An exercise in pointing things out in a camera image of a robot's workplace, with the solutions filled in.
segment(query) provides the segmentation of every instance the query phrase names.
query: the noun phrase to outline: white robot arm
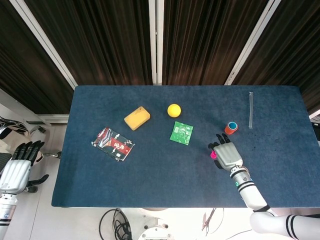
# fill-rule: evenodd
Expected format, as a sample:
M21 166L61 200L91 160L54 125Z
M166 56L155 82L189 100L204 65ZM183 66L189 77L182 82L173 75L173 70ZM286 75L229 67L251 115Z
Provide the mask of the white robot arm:
M307 216L277 216L267 204L249 171L243 166L243 160L228 136L216 135L220 141L210 143L208 147L215 151L215 165L230 173L246 206L253 210L250 217L252 229L258 233L274 233L299 240L318 240L320 237L320 219Z
M30 169L43 145L41 141L21 144L3 169L0 178L0 240L4 239L15 212L17 195L28 187L43 183L49 176L46 174L39 180L29 181Z

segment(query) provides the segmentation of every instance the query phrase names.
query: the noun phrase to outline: black curtain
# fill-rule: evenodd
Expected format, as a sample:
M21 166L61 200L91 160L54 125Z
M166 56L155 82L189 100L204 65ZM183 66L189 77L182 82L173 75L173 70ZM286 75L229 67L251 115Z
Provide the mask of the black curtain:
M26 0L79 85L151 85L148 0Z
M164 85L223 85L267 0L164 1Z
M299 86L320 109L320 1L281 1L234 84Z
M69 113L73 90L9 1L0 1L0 88L36 114Z

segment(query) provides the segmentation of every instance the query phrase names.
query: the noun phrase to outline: table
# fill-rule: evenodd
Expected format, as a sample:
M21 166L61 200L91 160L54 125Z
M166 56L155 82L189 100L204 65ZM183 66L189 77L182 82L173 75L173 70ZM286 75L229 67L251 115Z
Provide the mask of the table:
M253 92L253 129L249 129ZM181 116L168 116L177 103ZM132 131L124 117L144 106ZM193 126L189 145L169 140L175 121ZM78 86L52 197L55 207L245 207L208 143L225 125L244 165L274 208L320 207L320 148L294 86ZM116 162L91 141L110 127L136 145Z

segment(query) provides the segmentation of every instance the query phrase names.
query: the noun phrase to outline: yellow sponge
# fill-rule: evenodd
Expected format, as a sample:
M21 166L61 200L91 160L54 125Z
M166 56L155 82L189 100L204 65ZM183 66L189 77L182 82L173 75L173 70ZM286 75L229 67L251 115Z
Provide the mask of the yellow sponge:
M143 106L138 107L124 118L124 121L134 131L150 119L150 113Z

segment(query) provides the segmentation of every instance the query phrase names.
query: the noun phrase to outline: floor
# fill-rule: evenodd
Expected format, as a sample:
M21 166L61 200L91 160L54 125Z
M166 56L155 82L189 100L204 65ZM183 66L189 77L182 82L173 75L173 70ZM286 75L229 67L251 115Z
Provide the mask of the floor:
M44 146L47 152L57 152L62 149L66 132L65 125L49 128L47 143ZM35 179L43 174L49 174L48 180L39 187L34 194L21 193L18 196L18 206L13 220L5 236L5 240L99 240L99 220L108 208L59 208L51 206L53 189L55 186L59 159L47 157L40 164L34 166L31 178ZM176 240L219 239L225 240L232 235L251 229L249 217L251 210L246 208L217 209L211 220L207 237L200 231L204 213L210 214L205 208L173 208L161 212L151 212L144 209L126 208L128 219L132 225L143 223L140 215L155 215L162 219L167 218L175 225ZM288 214L316 214L316 208L276 208L279 215ZM222 221L219 229L212 233ZM102 224L102 235L106 240L113 240L110 218ZM253 231L239 234L233 240L289 240L291 238L276 234L259 234Z

